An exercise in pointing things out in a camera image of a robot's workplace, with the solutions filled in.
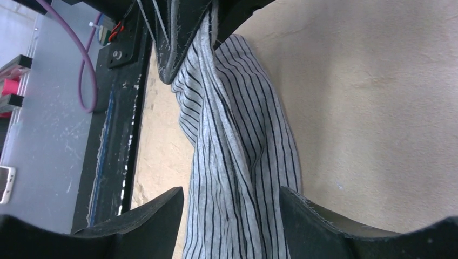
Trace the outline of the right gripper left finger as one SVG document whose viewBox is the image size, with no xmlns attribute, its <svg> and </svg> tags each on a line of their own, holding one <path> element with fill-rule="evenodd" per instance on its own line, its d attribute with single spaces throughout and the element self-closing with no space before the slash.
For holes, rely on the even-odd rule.
<svg viewBox="0 0 458 259">
<path fill-rule="evenodd" d="M 1 215 L 1 258 L 172 258 L 184 192 L 173 187 L 148 203 L 74 234 Z"/>
</svg>

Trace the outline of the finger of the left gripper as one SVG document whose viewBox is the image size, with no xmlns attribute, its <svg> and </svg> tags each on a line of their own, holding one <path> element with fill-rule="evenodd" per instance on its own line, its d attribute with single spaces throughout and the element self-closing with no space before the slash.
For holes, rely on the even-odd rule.
<svg viewBox="0 0 458 259">
<path fill-rule="evenodd" d="M 217 34 L 214 43 L 216 50 L 239 26 L 247 21 L 255 11 L 275 0 L 222 0 L 216 1 Z"/>
<path fill-rule="evenodd" d="M 154 41 L 160 80 L 171 84 L 215 1 L 139 0 L 139 10 Z"/>
</svg>

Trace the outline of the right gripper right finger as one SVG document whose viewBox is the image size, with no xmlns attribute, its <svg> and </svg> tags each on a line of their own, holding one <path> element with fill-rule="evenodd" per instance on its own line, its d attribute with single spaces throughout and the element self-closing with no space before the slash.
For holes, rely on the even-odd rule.
<svg viewBox="0 0 458 259">
<path fill-rule="evenodd" d="M 351 220 L 288 187 L 280 210 L 291 258 L 457 258 L 457 216 L 410 233 Z"/>
</svg>

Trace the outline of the grey striped underwear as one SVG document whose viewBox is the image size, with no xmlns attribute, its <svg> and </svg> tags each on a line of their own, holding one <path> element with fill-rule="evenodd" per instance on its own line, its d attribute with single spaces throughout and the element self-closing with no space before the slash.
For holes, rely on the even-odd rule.
<svg viewBox="0 0 458 259">
<path fill-rule="evenodd" d="M 194 148 L 183 258 L 289 258 L 281 187 L 301 190 L 293 133 L 275 89 L 241 35 L 216 50 L 206 13 L 171 84 Z"/>
</svg>

